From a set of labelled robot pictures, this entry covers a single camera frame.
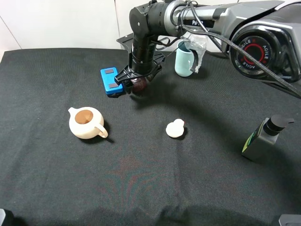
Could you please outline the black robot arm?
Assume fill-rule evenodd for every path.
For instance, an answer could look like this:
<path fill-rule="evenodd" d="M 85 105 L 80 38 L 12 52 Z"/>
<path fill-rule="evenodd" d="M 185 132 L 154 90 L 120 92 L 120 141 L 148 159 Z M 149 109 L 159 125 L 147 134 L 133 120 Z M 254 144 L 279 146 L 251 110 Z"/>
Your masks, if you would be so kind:
<path fill-rule="evenodd" d="M 132 33 L 119 39 L 128 51 L 127 66 L 115 77 L 127 92 L 132 81 L 152 80 L 161 71 L 170 37 L 209 37 L 243 76 L 261 81 L 294 97 L 301 90 L 301 3 L 268 0 L 200 5 L 196 0 L 149 1 L 131 9 Z"/>

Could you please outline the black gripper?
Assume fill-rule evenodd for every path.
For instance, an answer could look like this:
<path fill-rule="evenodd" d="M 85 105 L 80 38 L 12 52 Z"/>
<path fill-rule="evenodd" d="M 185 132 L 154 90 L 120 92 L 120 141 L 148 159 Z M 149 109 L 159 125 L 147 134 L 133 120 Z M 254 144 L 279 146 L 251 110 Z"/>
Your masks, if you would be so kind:
<path fill-rule="evenodd" d="M 161 63 L 164 62 L 165 56 L 162 53 L 155 54 L 150 61 L 136 62 L 133 54 L 128 54 L 128 65 L 125 66 L 115 77 L 116 83 L 124 83 L 124 90 L 127 94 L 131 94 L 133 83 L 131 80 L 146 77 L 151 82 L 155 76 L 162 70 Z"/>

